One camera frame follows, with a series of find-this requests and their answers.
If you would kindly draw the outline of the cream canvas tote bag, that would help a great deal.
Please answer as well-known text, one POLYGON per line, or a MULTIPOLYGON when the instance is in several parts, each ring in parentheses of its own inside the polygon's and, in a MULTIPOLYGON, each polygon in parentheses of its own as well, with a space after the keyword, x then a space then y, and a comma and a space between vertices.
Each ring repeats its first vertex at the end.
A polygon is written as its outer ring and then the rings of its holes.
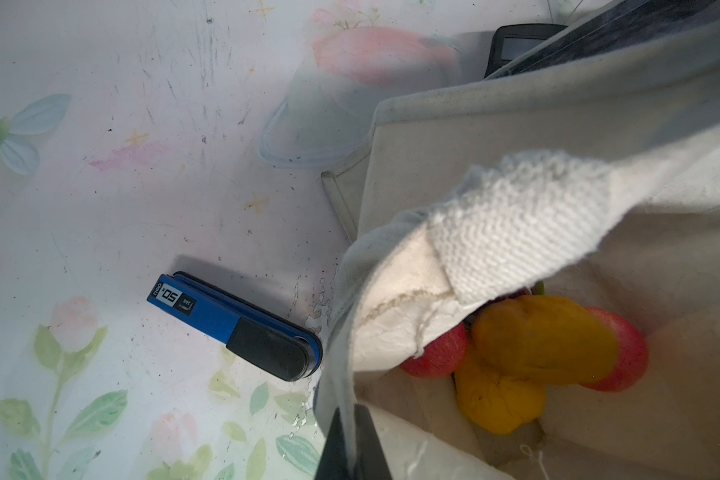
POLYGON ((314 410, 366 406, 392 479, 720 479, 720 1, 614 1, 487 79, 382 102, 323 182, 352 245, 314 410), (645 338, 620 392, 545 384, 508 435, 401 363, 545 294, 645 338))

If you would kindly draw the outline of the red apple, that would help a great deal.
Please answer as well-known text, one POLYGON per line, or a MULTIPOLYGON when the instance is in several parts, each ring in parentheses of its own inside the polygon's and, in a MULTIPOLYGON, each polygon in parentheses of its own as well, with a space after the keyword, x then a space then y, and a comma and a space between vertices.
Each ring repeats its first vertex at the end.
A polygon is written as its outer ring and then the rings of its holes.
POLYGON ((587 307, 617 337, 618 358, 610 375, 585 388, 601 392, 624 391, 637 383, 646 373, 649 349, 645 338, 626 319, 604 309, 587 307))
POLYGON ((424 348, 419 357, 410 357, 400 368, 407 374, 425 379, 442 378, 457 370, 466 356, 469 338, 458 324, 424 348))

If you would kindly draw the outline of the yellow pear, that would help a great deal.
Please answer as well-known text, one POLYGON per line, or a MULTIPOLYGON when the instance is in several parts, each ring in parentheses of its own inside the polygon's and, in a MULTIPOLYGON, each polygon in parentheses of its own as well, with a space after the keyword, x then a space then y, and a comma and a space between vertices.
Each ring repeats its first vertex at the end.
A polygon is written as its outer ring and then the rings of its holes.
POLYGON ((543 413, 543 384, 502 374, 472 344, 453 377, 460 411, 488 432, 508 435, 543 413))

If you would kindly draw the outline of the yellow mango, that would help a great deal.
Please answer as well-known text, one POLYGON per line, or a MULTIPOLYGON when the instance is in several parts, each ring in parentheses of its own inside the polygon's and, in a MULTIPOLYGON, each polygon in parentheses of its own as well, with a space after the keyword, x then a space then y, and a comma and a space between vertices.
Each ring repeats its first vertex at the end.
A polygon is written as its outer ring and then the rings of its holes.
POLYGON ((501 373, 545 384, 591 384, 619 356, 612 330, 576 302, 524 295, 486 306, 471 327, 478 354, 501 373))

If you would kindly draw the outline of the pink dragon fruit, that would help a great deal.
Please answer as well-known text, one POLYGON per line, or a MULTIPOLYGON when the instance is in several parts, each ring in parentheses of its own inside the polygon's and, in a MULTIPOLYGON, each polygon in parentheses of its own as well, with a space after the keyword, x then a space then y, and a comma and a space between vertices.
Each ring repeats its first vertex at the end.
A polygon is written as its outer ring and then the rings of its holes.
POLYGON ((515 292, 505 294, 502 296, 499 296, 491 301, 489 301, 489 304, 498 303, 504 300, 509 299, 516 299, 518 297, 526 296, 526 295, 544 295, 545 294, 545 284, 542 280, 535 282, 531 287, 523 287, 515 292))

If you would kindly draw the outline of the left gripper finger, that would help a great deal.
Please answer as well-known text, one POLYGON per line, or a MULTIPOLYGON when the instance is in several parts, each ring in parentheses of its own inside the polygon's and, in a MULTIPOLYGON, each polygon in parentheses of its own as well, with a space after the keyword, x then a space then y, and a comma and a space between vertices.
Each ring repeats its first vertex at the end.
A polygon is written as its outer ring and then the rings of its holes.
POLYGON ((335 410, 316 480, 391 480, 392 475, 366 406, 353 406, 354 427, 345 433, 339 409, 335 410))

